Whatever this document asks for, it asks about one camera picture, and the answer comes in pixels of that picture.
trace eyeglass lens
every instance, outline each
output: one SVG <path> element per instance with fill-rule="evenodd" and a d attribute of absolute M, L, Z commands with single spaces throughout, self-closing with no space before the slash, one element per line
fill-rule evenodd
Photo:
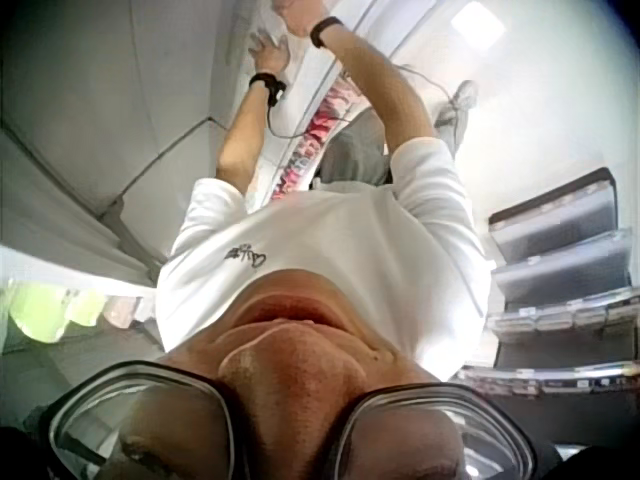
<path fill-rule="evenodd" d="M 61 422 L 54 450 L 77 478 L 227 479 L 221 400 L 197 388 L 135 381 L 101 391 Z"/>
<path fill-rule="evenodd" d="M 420 404 L 376 407 L 355 420 L 338 479 L 520 478 L 499 439 L 469 412 Z"/>

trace white t-shirt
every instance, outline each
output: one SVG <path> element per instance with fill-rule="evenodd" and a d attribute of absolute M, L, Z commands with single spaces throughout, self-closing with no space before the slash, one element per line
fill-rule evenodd
<path fill-rule="evenodd" d="M 233 186 L 199 180 L 158 283 L 165 348 L 257 278 L 296 268 L 327 277 L 398 349 L 450 378 L 480 340 L 489 268 L 444 142 L 406 143 L 391 171 L 393 185 L 292 193 L 251 215 Z"/>

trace t-shirt logo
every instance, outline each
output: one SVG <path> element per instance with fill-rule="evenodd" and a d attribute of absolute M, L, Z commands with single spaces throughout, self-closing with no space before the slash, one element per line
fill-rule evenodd
<path fill-rule="evenodd" d="M 239 247 L 229 250 L 224 259 L 227 258 L 239 258 L 241 262 L 248 260 L 253 268 L 260 268 L 267 261 L 267 256 L 264 253 L 255 253 L 248 243 L 243 243 Z"/>

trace black watch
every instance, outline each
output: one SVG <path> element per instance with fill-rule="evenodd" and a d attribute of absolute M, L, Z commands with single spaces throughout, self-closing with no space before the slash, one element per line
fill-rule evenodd
<path fill-rule="evenodd" d="M 313 27 L 313 29 L 311 30 L 311 33 L 309 34 L 309 37 L 311 38 L 311 43 L 313 43 L 314 47 L 316 48 L 325 47 L 324 42 L 320 38 L 320 35 L 331 25 L 344 25 L 344 24 L 337 17 L 325 18 L 320 23 L 318 23 L 315 27 Z"/>
<path fill-rule="evenodd" d="M 275 107 L 278 101 L 287 90 L 287 84 L 281 82 L 272 73 L 256 73 L 249 82 L 249 87 L 255 82 L 264 82 L 265 87 L 269 90 L 269 106 Z"/>

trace lips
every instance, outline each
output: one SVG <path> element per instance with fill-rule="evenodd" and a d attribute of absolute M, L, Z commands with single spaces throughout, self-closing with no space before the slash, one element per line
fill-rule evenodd
<path fill-rule="evenodd" d="M 253 299 L 234 315 L 236 326 L 271 322 L 277 319 L 310 320 L 319 325 L 348 332 L 347 322 L 324 302 L 287 294 L 271 294 Z"/>

